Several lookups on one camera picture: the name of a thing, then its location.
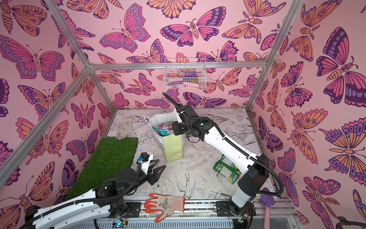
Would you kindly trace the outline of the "green snack packet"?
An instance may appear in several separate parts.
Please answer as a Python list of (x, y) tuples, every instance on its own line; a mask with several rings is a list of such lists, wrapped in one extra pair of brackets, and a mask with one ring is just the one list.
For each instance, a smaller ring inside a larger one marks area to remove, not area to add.
[(221, 158), (214, 164), (213, 170), (218, 174), (221, 174), (232, 184), (237, 181), (241, 174), (237, 166), (225, 155), (222, 155)]

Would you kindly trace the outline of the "brown M&M's candy packet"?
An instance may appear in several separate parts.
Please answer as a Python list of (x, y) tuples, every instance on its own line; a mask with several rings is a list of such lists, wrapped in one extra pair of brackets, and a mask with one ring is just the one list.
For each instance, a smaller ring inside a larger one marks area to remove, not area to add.
[(163, 123), (159, 126), (160, 130), (173, 130), (173, 123)]

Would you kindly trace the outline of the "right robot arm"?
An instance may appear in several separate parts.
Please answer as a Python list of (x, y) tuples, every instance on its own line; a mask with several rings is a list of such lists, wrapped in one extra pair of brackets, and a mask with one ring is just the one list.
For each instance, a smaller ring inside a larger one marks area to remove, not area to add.
[[(187, 134), (197, 137), (219, 150), (239, 169), (243, 175), (238, 181), (238, 189), (228, 201), (230, 212), (238, 216), (245, 212), (245, 205), (251, 202), (258, 194), (280, 197), (284, 191), (284, 184), (269, 166), (266, 155), (256, 155), (245, 149), (227, 134), (219, 125), (208, 117), (197, 115), (191, 105), (182, 105), (175, 102), (168, 94), (163, 96), (175, 106), (177, 120), (173, 122), (175, 135)], [(261, 190), (261, 187), (272, 175), (278, 183), (277, 192)]]

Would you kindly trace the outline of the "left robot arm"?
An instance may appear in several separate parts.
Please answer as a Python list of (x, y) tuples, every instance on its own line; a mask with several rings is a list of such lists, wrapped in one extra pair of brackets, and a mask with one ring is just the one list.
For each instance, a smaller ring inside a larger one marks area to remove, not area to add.
[(23, 229), (61, 229), (84, 221), (121, 217), (131, 212), (125, 196), (132, 195), (142, 184), (155, 184), (166, 166), (157, 167), (158, 159), (143, 152), (132, 168), (116, 175), (88, 192), (46, 208), (38, 206), (26, 211)]

